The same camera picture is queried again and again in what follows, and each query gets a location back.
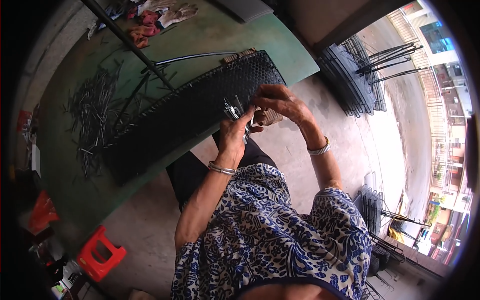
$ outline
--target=street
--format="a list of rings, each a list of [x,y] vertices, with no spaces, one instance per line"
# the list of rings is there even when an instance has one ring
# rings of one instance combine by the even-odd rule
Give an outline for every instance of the street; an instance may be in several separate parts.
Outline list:
[[[367,51],[377,52],[403,44],[403,41],[387,17],[366,27],[358,33]],[[387,77],[414,69],[411,61],[380,71]],[[391,98],[405,159],[405,192],[409,203],[408,217],[422,219],[427,207],[431,180],[432,139],[427,106],[420,79],[416,74],[403,75],[385,81],[385,93]],[[416,236],[420,225],[409,223],[407,230]],[[406,238],[411,246],[413,240]]]

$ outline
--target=balcony railing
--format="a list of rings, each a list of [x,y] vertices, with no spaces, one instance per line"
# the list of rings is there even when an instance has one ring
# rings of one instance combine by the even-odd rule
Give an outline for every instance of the balcony railing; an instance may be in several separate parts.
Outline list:
[[[388,19],[402,37],[405,44],[415,43],[420,46],[420,39],[406,18],[405,13],[398,9],[387,15]],[[432,64],[424,49],[419,49],[410,55],[416,68],[426,68],[418,72],[420,82],[425,93],[425,102],[430,118],[430,131],[432,135],[432,181],[431,185],[448,191],[452,180],[452,148],[450,137],[451,126],[447,121],[447,110],[442,96],[442,91],[435,75]]]

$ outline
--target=green table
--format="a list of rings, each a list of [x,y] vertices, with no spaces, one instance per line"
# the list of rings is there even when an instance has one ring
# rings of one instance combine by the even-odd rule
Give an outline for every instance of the green table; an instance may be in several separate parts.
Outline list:
[[[149,38],[150,46],[143,49],[149,59],[159,61],[224,50],[240,52],[254,47],[266,50],[287,85],[319,70],[307,50],[274,15],[241,24],[207,1],[191,0],[189,3],[198,5],[198,14]],[[118,20],[117,24],[126,30],[134,23]],[[217,130],[211,128],[184,144],[123,187],[115,185],[106,167],[102,168],[102,176],[85,180],[80,163],[75,159],[76,144],[72,141],[78,139],[78,133],[68,131],[72,118],[63,112],[63,105],[67,105],[69,93],[71,95],[79,84],[95,74],[98,64],[112,70],[115,60],[124,63],[117,86],[120,90],[114,99],[125,98],[132,92],[145,65],[130,51],[115,51],[120,46],[120,40],[108,29],[95,34],[89,41],[85,34],[57,68],[40,101],[37,144],[41,151],[42,184],[61,218],[53,227],[70,253],[76,253],[88,235],[141,186]],[[175,62],[166,68],[167,78],[177,71],[171,83],[178,87],[219,66],[222,58],[213,56]],[[168,92],[157,89],[158,86],[162,86],[159,79],[149,82],[146,93],[159,98]]]

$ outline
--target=pile of metal pins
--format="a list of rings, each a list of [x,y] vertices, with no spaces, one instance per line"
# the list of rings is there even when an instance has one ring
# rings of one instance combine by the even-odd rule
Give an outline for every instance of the pile of metal pins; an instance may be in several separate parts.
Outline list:
[[[98,67],[96,74],[88,78],[68,99],[68,112],[72,115],[72,132],[79,128],[77,160],[82,165],[85,178],[101,175],[100,154],[113,135],[112,123],[118,109],[109,109],[117,87],[122,64],[109,72]]]

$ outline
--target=blue and white patterned shirt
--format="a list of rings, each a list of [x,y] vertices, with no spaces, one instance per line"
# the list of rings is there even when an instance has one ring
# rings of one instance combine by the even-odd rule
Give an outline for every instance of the blue and white patterned shirt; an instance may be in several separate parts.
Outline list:
[[[173,299],[238,298],[266,284],[314,284],[339,299],[359,300],[372,241],[348,195],[326,188],[309,215],[291,208],[277,168],[239,168],[206,232],[175,261]]]

